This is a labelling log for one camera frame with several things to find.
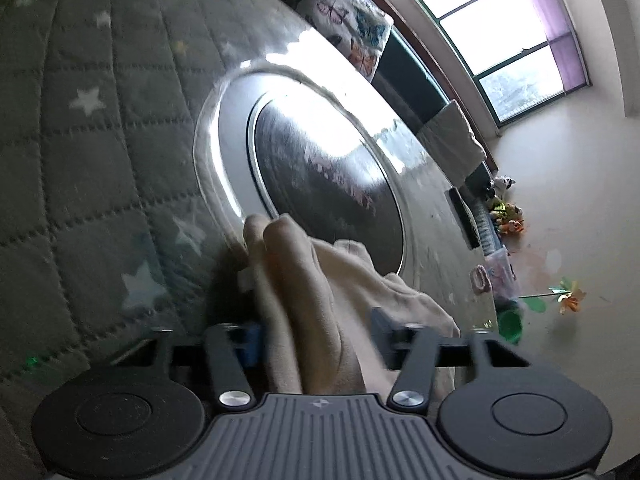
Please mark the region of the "orange plush toy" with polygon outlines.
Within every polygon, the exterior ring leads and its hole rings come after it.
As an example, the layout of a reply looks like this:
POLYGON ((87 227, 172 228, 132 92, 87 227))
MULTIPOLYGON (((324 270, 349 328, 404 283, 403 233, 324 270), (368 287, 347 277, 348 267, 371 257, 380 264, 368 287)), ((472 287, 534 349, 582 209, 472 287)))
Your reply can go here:
POLYGON ((497 230, 500 235, 518 236, 521 235, 525 230, 524 221, 518 219, 500 221, 497 226, 497 230))

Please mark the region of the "round glass hotplate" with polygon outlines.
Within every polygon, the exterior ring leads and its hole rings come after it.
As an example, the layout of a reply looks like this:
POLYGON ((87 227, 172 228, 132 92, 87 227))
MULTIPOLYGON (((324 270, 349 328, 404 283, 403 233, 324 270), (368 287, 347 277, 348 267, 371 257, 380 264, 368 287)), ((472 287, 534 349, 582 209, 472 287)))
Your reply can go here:
POLYGON ((356 110, 299 68, 249 60, 215 81, 193 157, 236 258, 249 216, 286 214, 319 240, 363 244, 378 273, 413 278, 416 233, 394 165, 356 110))

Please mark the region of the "grey plain pillow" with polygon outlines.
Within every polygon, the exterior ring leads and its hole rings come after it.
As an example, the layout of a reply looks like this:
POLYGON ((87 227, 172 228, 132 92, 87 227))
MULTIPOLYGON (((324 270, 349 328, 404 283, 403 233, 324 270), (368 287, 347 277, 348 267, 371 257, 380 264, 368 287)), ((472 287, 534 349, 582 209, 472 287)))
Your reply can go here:
POLYGON ((464 185, 486 159, 484 148, 455 100, 424 124, 416 137, 456 188, 464 185))

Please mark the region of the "black remote control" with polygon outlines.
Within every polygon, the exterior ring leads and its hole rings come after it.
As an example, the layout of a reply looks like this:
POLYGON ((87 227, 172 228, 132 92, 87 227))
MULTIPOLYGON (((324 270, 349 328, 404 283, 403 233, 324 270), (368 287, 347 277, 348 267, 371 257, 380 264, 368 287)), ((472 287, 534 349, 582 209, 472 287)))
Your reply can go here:
POLYGON ((450 200, 454 213, 459 221, 459 226, 462 229, 466 241, 469 243, 471 249, 480 248, 480 236, 477 233, 475 226, 475 220, 468 211, 468 207, 460 195, 457 188, 450 188, 447 191, 448 198, 450 200))

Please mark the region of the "grey quilted star table cover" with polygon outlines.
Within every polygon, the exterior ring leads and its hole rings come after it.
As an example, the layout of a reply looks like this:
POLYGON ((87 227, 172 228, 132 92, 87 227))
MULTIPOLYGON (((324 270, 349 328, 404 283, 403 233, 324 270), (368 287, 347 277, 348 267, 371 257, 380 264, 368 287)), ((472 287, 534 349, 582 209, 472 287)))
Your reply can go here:
POLYGON ((475 295, 449 182, 376 89, 280 0, 1 0, 1 474, 35 479, 39 401, 152 327, 227 314, 239 266, 193 143, 215 81, 249 60, 343 97, 394 165, 416 233, 405 282, 462 330, 475 295))

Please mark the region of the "cream fleece garment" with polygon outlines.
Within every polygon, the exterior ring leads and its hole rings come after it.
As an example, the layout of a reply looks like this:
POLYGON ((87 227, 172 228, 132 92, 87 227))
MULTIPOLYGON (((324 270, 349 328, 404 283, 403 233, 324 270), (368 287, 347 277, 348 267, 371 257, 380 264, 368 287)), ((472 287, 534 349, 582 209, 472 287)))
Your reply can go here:
POLYGON ((396 375, 371 336, 371 312, 457 337, 454 319, 395 273, 375 270, 354 240, 330 244, 290 216, 246 218, 243 236, 258 311, 266 326, 266 373, 275 393, 387 398, 396 375))

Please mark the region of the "green plastic toy bucket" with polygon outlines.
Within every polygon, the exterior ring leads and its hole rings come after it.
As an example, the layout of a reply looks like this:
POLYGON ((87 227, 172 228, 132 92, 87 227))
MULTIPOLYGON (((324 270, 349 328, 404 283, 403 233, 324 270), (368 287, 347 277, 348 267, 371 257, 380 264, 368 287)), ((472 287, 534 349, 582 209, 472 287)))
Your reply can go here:
POLYGON ((510 344, 520 343, 523 333, 521 313, 518 309, 503 310, 497 314, 499 335, 510 344))

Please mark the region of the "purple curtain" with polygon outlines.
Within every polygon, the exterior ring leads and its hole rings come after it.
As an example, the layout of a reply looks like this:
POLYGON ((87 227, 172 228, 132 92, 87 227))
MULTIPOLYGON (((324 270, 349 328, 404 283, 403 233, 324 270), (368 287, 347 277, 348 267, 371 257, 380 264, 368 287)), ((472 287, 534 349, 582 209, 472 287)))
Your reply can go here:
POLYGON ((563 0, 533 0, 533 3, 544 23, 544 33, 560 74, 563 91, 570 93, 588 86, 582 50, 563 0))

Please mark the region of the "black white plush toy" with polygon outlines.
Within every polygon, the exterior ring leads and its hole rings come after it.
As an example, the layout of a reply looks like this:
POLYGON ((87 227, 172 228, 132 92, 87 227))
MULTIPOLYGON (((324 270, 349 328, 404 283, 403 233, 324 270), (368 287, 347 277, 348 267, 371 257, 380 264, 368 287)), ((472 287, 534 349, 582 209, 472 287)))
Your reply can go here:
POLYGON ((515 183, 516 181, 511 177, 495 176, 491 180, 491 188, 499 200, 504 200, 506 192, 508 192, 515 183))

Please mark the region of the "clear plastic storage box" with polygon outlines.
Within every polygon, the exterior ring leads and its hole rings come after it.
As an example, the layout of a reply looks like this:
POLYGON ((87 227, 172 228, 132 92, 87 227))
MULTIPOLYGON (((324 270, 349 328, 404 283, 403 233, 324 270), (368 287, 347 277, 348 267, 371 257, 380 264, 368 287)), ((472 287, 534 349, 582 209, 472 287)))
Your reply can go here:
POLYGON ((515 301, 520 296, 520 285, 512 269, 509 252, 505 247, 485 257, 484 267, 491 284, 496 306, 515 301))

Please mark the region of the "green framed window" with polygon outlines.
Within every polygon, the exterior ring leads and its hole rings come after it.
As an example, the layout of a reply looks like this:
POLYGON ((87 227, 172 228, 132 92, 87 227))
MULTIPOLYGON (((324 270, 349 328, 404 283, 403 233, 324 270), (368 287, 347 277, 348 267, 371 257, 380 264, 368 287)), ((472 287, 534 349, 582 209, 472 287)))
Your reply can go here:
POLYGON ((533 0, 382 0, 487 138, 570 93, 533 0))

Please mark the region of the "butterfly print pillow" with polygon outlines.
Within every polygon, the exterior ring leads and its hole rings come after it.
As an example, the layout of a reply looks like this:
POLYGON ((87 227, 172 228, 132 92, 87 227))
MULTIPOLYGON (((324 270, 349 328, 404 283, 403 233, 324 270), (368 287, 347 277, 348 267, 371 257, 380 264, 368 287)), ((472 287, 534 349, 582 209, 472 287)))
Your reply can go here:
POLYGON ((293 0, 294 10, 371 82, 394 21, 369 0, 293 0))

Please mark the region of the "yellow green plush toy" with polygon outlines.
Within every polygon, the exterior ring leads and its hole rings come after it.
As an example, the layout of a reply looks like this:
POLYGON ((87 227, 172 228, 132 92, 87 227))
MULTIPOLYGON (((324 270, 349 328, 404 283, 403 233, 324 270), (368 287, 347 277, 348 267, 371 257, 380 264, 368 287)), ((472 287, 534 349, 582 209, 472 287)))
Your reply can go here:
POLYGON ((523 219, 521 208, 509 202, 493 204, 489 214, 495 222, 521 221, 523 219))

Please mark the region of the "colourful pinwheel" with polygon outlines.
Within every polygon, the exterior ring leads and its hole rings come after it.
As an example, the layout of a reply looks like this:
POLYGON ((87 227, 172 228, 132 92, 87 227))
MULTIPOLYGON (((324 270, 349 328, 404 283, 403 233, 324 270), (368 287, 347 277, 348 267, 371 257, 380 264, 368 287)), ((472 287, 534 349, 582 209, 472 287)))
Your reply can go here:
POLYGON ((561 278, 559 284, 550 286, 539 294, 523 295, 518 301, 526 308, 536 313, 544 313, 548 304, 554 301, 558 305, 559 314, 565 312, 579 312, 587 294, 579 287, 578 281, 561 278))

